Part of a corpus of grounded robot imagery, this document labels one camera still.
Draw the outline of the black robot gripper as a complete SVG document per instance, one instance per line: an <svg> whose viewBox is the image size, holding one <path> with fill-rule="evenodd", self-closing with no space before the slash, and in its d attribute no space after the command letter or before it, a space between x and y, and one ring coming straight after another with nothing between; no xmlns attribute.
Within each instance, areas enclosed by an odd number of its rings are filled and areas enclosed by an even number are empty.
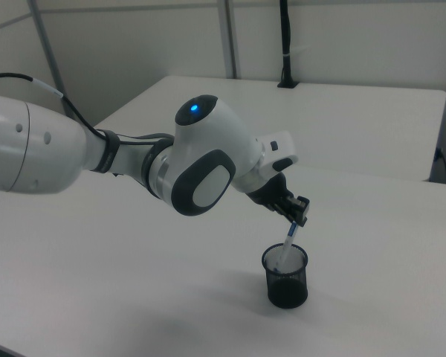
<svg viewBox="0 0 446 357"><path fill-rule="evenodd" d="M287 188L286 177L278 173L258 190L248 193L247 196L257 205L262 205L271 211L284 216L288 221L295 221L303 227L307 222L310 200L298 196Z"/></svg>

